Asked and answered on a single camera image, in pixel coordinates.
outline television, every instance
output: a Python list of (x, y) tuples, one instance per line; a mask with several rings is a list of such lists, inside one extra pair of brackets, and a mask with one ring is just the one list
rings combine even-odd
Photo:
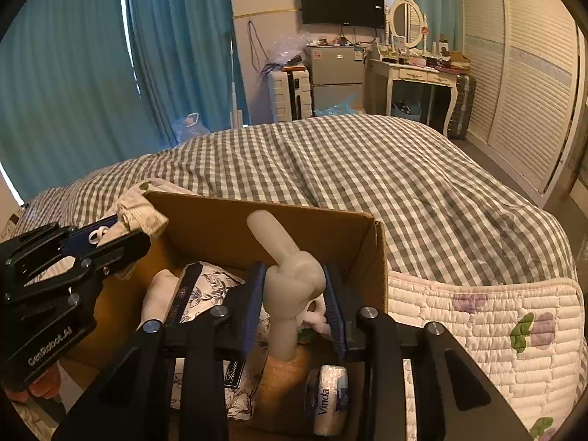
[(302, 0), (302, 23), (384, 28), (384, 0)]

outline floor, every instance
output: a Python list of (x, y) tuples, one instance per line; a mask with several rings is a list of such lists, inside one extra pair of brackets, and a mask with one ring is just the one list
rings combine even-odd
[[(456, 140), (454, 143), (505, 186), (530, 200), (524, 190), (506, 172), (471, 142)], [(588, 298), (588, 244), (586, 243), (588, 241), (588, 218), (571, 197), (567, 197), (552, 213), (562, 225), (570, 242), (571, 251), (576, 260), (578, 282), (584, 295)]]

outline plastic bag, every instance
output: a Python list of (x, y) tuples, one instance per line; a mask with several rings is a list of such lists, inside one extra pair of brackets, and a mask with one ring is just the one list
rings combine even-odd
[(178, 144), (182, 144), (193, 137), (210, 134), (211, 132), (200, 122), (200, 114), (192, 113), (187, 117), (178, 119), (172, 124), (173, 133), (178, 140)]
[(284, 66), (292, 58), (301, 54), (311, 41), (311, 34), (307, 32), (279, 35), (269, 51), (269, 61)]
[(355, 109), (351, 109), (351, 103), (354, 101), (354, 96), (351, 95), (347, 99), (341, 101), (339, 104), (332, 105), (327, 109), (315, 109), (315, 116), (337, 116), (339, 114), (357, 114)]

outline sliding wardrobe door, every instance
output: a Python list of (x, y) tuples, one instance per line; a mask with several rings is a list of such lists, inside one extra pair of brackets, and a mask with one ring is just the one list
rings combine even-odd
[(488, 144), (542, 193), (570, 127), (577, 30), (560, 0), (504, 1), (506, 61)]
[(469, 133), (488, 140), (501, 89), (505, 54), (504, 0), (463, 0), (463, 52), (476, 78)]

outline drawer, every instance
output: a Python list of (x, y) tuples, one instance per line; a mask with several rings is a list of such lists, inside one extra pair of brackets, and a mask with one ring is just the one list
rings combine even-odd
[(399, 76), (401, 79), (412, 79), (413, 81), (427, 81), (427, 73), (425, 71), (401, 68)]
[(429, 73), (427, 75), (427, 81), (431, 83), (438, 83), (440, 85), (451, 85), (451, 79), (447, 76), (438, 75), (436, 73)]

